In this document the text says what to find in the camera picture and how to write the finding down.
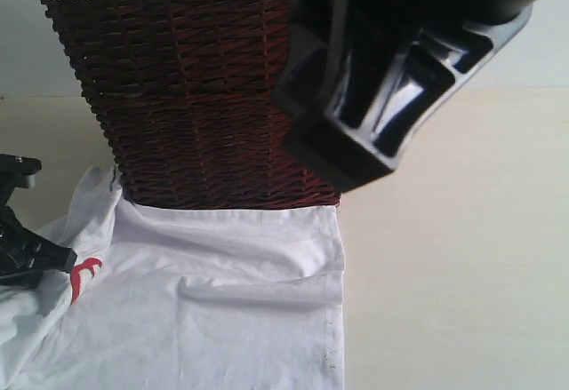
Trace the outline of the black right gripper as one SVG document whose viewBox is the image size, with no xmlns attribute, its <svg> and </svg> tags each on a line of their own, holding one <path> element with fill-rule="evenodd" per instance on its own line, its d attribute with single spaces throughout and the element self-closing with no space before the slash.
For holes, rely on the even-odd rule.
<svg viewBox="0 0 569 390">
<path fill-rule="evenodd" d="M 285 148 L 342 193 L 388 176 L 420 127 L 527 25 L 536 1 L 331 0 L 335 35 L 357 17 L 405 30 L 390 28 L 382 42 L 360 28 L 323 99 L 308 84 L 326 50 L 302 60 L 280 90 L 295 117 Z"/>
</svg>

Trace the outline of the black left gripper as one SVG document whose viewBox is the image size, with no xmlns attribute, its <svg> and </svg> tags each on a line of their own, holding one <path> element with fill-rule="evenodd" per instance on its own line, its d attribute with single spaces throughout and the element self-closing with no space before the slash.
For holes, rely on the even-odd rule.
<svg viewBox="0 0 569 390">
<path fill-rule="evenodd" d="M 76 252 L 21 225 L 8 202 L 16 188 L 30 189 L 42 164 L 34 158 L 1 154 L 1 285 L 34 289 L 42 272 L 70 273 Z"/>
</svg>

